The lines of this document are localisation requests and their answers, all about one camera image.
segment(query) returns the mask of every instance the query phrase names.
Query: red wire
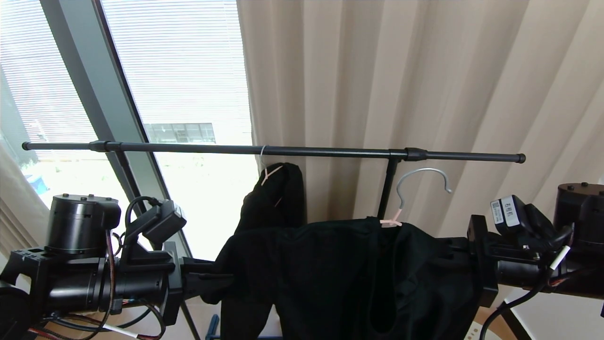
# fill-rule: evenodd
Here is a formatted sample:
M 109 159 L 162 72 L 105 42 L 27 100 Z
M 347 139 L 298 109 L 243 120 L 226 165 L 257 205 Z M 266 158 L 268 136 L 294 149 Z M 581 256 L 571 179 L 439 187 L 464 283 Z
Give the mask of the red wire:
M 39 336 L 43 336 L 44 338 L 50 339 L 50 340 L 60 340 L 59 338 L 57 338 L 54 335 L 51 335 L 43 330 L 39 330 L 39 329 L 35 329 L 35 328 L 30 328 L 28 329 L 29 332 L 38 334 Z

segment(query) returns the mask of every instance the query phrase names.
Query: clothes hanger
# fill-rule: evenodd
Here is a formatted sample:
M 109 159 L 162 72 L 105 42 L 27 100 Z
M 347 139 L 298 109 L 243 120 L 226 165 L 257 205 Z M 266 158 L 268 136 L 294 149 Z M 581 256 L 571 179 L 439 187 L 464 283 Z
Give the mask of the clothes hanger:
M 401 176 L 399 182 L 396 184 L 396 194 L 400 198 L 399 210 L 396 211 L 396 214 L 394 215 L 394 217 L 392 219 L 390 219 L 390 220 L 381 220 L 380 223 L 382 223 L 382 224 L 388 223 L 390 226 L 394 226 L 394 225 L 401 226 L 401 225 L 403 225 L 401 222 L 397 221 L 397 218 L 399 218 L 400 213 L 403 211 L 403 206 L 405 205 L 405 199 L 403 198 L 403 193 L 401 193 L 401 191 L 400 191 L 400 185 L 401 185 L 401 183 L 403 183 L 403 180 L 405 178 L 407 178 L 407 177 L 415 174 L 416 172 L 420 172 L 420 171 L 435 171 L 435 172 L 438 172 L 445 179 L 445 190 L 446 190 L 446 192 L 448 192 L 448 193 L 453 192 L 453 190 L 451 190 L 449 188 L 449 177 L 441 169 L 436 169 L 436 168 L 420 168 L 420 169 L 415 169 L 413 171 L 407 172 L 406 174 L 404 174 L 403 176 Z
M 267 166 L 264 163 L 264 160 L 262 159 L 262 154 L 264 153 L 264 148 L 267 147 L 267 145 L 262 146 L 262 149 L 260 150 L 260 164 L 262 164 L 265 168 L 265 177 L 262 180 L 262 183 L 260 185 L 264 185 L 264 183 L 266 182 L 266 180 L 269 178 L 270 175 L 274 174 L 275 172 L 277 172 L 279 169 L 281 169 L 283 167 L 283 165 L 279 166 L 277 169 L 274 169 L 271 172 L 268 172 L 267 170 Z

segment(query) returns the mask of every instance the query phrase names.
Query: hanging clothing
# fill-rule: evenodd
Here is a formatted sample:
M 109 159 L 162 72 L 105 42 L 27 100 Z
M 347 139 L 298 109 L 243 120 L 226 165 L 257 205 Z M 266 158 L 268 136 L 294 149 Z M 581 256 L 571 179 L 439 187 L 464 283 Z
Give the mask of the hanging clothing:
M 266 170 L 275 171 L 264 181 L 265 172 L 254 190 L 243 199 L 241 218 L 235 235 L 266 227 L 300 227 L 306 217 L 304 183 L 300 168 L 291 163 L 276 163 Z M 247 301 L 236 296 L 222 298 L 220 337 L 224 340 L 257 339 L 264 329 L 272 302 Z
M 373 217 L 249 230 L 214 263 L 234 275 L 231 287 L 201 297 L 275 304 L 286 340 L 454 339 L 477 302 L 470 266 L 451 267 L 450 251 L 411 224 L 382 228 Z

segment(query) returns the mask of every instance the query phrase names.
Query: robotic arm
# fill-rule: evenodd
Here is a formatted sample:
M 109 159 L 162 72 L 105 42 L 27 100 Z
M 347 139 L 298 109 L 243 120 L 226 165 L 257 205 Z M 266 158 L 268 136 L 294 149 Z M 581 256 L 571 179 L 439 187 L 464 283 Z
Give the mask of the robotic arm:
M 143 200 L 152 208 L 130 222 L 129 212 Z M 560 185 L 553 223 L 514 195 L 491 202 L 491 208 L 500 235 L 487 231 L 485 216 L 472 215 L 467 238 L 441 239 L 453 250 L 448 259 L 452 265 L 472 267 L 480 306 L 492 304 L 498 284 L 604 299 L 604 186 Z M 231 275 L 211 272 L 211 261 L 180 257 L 175 244 L 167 241 L 186 223 L 170 200 L 139 197 L 131 202 L 121 257 L 110 253 L 107 259 L 107 238 L 120 215 L 111 198 L 53 198 L 47 245 L 13 250 L 0 274 L 1 340 L 19 339 L 40 322 L 63 322 L 74 312 L 118 314 L 141 305 L 152 309 L 165 329 L 176 322 L 183 300 L 199 296 L 210 283 L 232 283 Z M 139 235 L 163 249 L 146 250 L 138 244 Z M 548 269 L 565 246 L 571 249 L 564 260 L 555 270 Z M 14 286 L 20 274 L 31 278 L 29 294 Z

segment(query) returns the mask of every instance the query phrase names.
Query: curtain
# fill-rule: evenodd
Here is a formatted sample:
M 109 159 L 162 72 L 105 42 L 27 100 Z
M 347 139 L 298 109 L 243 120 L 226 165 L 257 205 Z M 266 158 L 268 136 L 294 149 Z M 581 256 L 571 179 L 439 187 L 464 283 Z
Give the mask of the curtain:
M 401 163 L 400 220 L 465 235 L 515 194 L 553 216 L 558 184 L 604 174 L 604 2 L 239 1 L 256 145 L 523 152 L 524 164 Z M 385 160 L 287 159 L 308 219 L 375 215 Z M 399 199 L 393 188 L 386 217 Z
M 45 244 L 47 226 L 48 208 L 0 143 L 0 254 Z

